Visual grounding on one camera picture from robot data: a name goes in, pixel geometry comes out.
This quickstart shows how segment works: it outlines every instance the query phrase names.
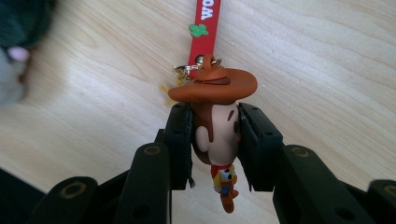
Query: cowboy figurine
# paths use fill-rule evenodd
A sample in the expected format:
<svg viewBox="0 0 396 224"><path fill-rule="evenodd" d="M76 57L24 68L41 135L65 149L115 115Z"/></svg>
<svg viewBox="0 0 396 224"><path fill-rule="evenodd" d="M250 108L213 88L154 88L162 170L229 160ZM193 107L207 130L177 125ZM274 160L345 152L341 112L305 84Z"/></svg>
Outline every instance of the cowboy figurine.
<svg viewBox="0 0 396 224"><path fill-rule="evenodd" d="M182 87L169 90L175 101L191 103L192 146L197 157L211 165L214 189L227 213L233 211L238 191L233 161L240 141L236 100L257 89L257 80L249 72L224 68L205 55L195 78Z"/></svg>

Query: green clover charm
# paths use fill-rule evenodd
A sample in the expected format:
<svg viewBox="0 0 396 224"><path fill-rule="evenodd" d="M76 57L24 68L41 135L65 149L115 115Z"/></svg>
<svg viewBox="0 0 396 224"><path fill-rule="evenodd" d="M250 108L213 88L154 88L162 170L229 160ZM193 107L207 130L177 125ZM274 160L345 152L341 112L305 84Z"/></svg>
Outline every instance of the green clover charm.
<svg viewBox="0 0 396 224"><path fill-rule="evenodd" d="M206 30L206 26L203 24L189 25L189 29L191 30L191 35L195 37L200 37L201 35L209 35L209 32Z"/></svg>

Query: wood grain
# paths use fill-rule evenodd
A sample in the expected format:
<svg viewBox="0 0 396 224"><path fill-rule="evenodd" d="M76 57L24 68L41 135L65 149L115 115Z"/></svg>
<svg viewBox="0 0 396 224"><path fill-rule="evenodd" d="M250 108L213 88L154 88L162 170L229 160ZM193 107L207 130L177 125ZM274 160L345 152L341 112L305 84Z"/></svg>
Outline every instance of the wood grain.
<svg viewBox="0 0 396 224"><path fill-rule="evenodd" d="M130 167L170 110L160 84L189 57L194 1L59 1L33 50L28 92L0 108L0 166L44 191L75 175L103 183ZM314 149L341 180L396 179L394 1L223 1L215 56L259 81L258 106L286 144ZM272 193L249 192L239 163L235 212L209 167L174 192L174 223L277 223Z"/></svg>

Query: light wood surface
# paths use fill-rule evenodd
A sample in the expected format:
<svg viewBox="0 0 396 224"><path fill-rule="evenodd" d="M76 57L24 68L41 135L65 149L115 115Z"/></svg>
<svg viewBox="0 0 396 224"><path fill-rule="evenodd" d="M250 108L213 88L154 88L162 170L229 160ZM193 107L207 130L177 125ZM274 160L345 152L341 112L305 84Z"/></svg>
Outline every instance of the light wood surface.
<svg viewBox="0 0 396 224"><path fill-rule="evenodd" d="M129 169L164 128L185 64L195 1L59 1L33 50L28 92L0 107L0 166L41 190L76 175L99 183ZM286 144L314 149L360 189L396 179L394 1L223 0L215 56L259 81L258 106ZM227 215L209 167L193 157L194 189L174 192L174 223L277 223L272 193L240 196Z"/></svg>

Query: black mechanical frame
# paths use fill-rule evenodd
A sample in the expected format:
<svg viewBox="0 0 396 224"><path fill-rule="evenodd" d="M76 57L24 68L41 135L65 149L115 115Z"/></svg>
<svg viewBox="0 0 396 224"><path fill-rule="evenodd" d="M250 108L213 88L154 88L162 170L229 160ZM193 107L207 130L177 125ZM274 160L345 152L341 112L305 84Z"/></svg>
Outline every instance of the black mechanical frame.
<svg viewBox="0 0 396 224"><path fill-rule="evenodd" d="M274 192L280 223L396 223L395 181L356 189L313 150L285 146L258 107L241 103L239 110L238 159L250 190ZM172 190L193 185L191 169L191 110L179 103L154 143L136 151L129 171L100 186L90 177L66 179L41 200L29 223L171 223Z"/></svg>

